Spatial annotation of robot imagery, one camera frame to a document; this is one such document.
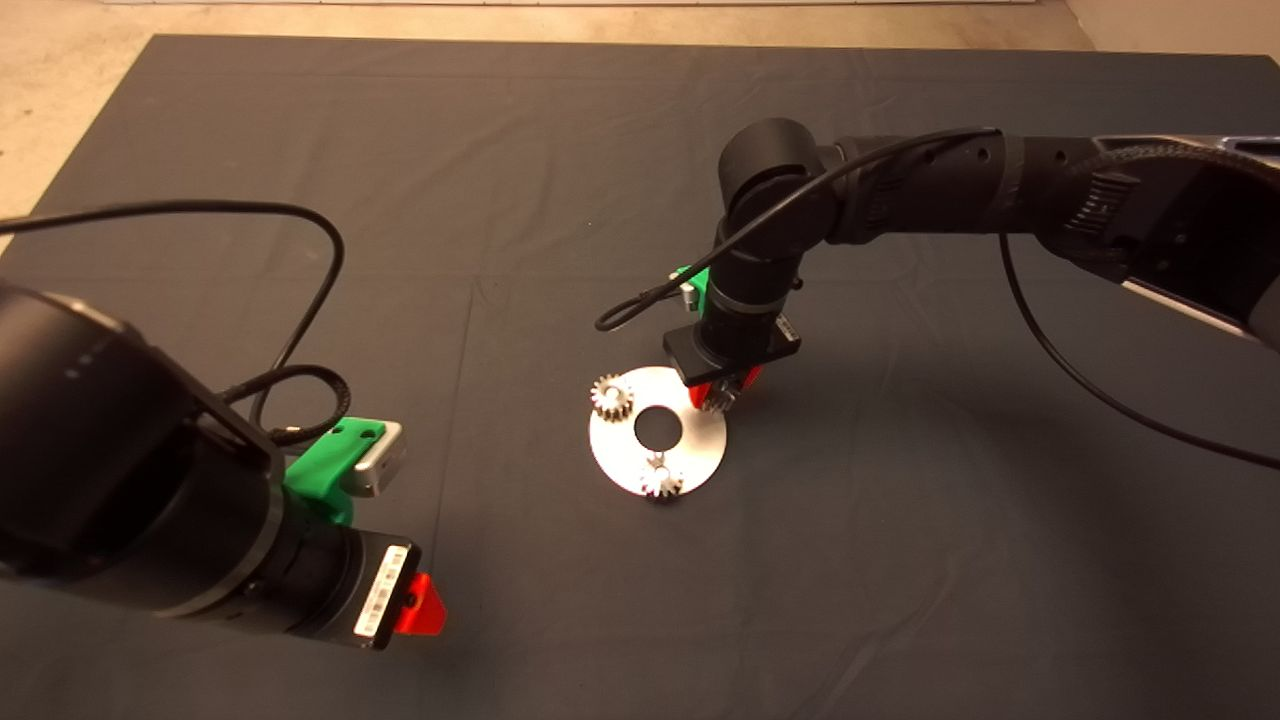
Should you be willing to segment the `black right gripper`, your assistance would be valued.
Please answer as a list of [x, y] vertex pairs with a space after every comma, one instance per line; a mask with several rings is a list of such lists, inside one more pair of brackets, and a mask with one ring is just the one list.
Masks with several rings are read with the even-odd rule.
[[662, 347], [690, 404], [710, 411], [713, 383], [739, 375], [739, 388], [750, 389], [763, 365], [796, 354], [800, 334], [781, 314], [718, 315], [712, 313], [692, 324], [664, 333]]

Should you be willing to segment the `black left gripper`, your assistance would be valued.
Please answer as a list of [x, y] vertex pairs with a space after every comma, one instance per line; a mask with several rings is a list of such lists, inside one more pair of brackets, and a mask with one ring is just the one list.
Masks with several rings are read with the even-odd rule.
[[447, 607], [421, 559], [403, 536], [323, 523], [269, 585], [268, 606], [288, 634], [356, 650], [381, 651], [394, 633], [439, 635]]

